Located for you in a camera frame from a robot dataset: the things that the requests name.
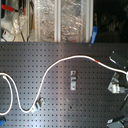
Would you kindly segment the black and metal gripper body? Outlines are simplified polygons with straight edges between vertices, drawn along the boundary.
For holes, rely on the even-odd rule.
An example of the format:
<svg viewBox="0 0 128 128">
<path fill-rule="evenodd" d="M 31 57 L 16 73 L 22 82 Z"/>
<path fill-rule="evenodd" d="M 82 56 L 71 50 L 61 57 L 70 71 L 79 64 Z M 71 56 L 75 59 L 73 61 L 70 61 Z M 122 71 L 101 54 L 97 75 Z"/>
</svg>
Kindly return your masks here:
<svg viewBox="0 0 128 128">
<path fill-rule="evenodd" d="M 120 75 L 114 73 L 108 85 L 108 90 L 113 94 L 128 93 L 128 85 L 124 82 L 120 82 Z"/>
</svg>

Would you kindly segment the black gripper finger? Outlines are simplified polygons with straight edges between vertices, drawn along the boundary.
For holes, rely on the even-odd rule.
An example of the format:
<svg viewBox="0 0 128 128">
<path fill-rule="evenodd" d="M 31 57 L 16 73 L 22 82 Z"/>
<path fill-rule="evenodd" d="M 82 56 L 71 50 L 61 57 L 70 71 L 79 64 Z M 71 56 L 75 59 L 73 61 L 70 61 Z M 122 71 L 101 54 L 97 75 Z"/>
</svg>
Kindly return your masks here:
<svg viewBox="0 0 128 128">
<path fill-rule="evenodd" d="M 117 64 L 118 66 L 120 66 L 123 69 L 127 69 L 128 68 L 128 60 L 126 60 L 125 58 L 123 58 L 122 56 L 117 54 L 115 51 L 112 52 L 112 54 L 109 57 L 109 59 L 113 63 Z"/>
<path fill-rule="evenodd" d="M 128 117 L 120 116 L 107 121 L 108 128 L 128 128 Z"/>
</svg>

